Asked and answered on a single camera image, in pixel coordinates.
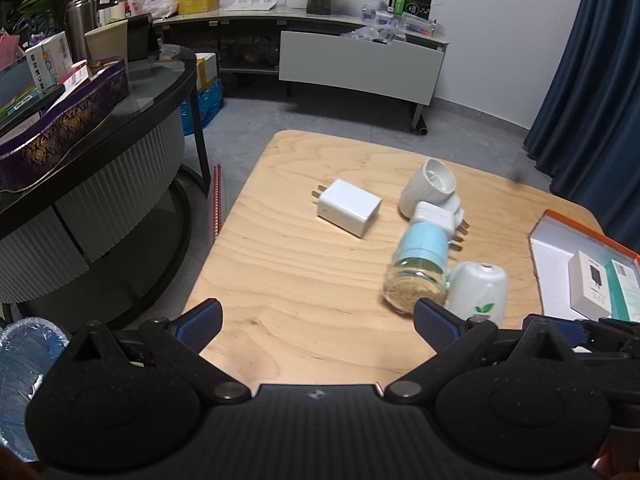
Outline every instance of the light wood tabletop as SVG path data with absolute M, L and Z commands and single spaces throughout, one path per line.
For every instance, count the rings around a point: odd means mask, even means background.
M 226 219 L 185 310 L 223 305 L 222 332 L 202 356 L 247 384 L 379 383 L 385 387 L 433 350 L 411 319 L 382 298 L 386 266 L 408 222 L 398 197 L 424 155 L 309 132 L 276 134 Z M 581 206 L 445 161 L 458 181 L 469 233 L 459 261 L 509 275 L 505 328 L 542 308 L 527 235 L 547 208 L 591 228 Z M 316 217 L 318 184 L 342 178 L 382 198 L 363 239 Z

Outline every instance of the dark plant pot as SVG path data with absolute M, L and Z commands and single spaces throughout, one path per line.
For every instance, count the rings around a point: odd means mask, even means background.
M 331 14 L 331 0 L 307 0 L 308 14 Z

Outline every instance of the curtain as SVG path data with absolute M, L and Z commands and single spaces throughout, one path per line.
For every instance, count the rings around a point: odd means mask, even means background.
M 640 0 L 581 0 L 524 147 L 552 193 L 640 253 Z

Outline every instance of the baseboard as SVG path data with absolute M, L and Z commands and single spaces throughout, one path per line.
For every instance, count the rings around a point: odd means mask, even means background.
M 482 124 L 488 124 L 489 126 L 493 126 L 494 128 L 500 128 L 501 130 L 505 130 L 509 133 L 517 134 L 520 136 L 526 136 L 529 133 L 529 130 L 527 130 L 524 126 L 511 123 L 506 119 L 493 116 L 486 112 L 481 112 L 480 110 L 476 110 L 465 105 L 454 103 L 453 101 L 447 101 L 439 97 L 434 97 L 431 100 L 431 105 L 425 107 L 424 111 L 422 112 L 424 120 L 427 124 L 429 124 L 429 108 L 435 110 L 444 110 L 446 112 L 460 115 L 468 119 L 474 119 L 481 122 Z

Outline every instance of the fluted gray panel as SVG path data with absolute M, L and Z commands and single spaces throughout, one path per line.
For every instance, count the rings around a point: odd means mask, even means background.
M 0 301 L 39 298 L 88 270 L 52 208 L 0 240 Z
M 177 109 L 145 137 L 56 202 L 90 261 L 122 240 L 160 200 L 180 167 Z

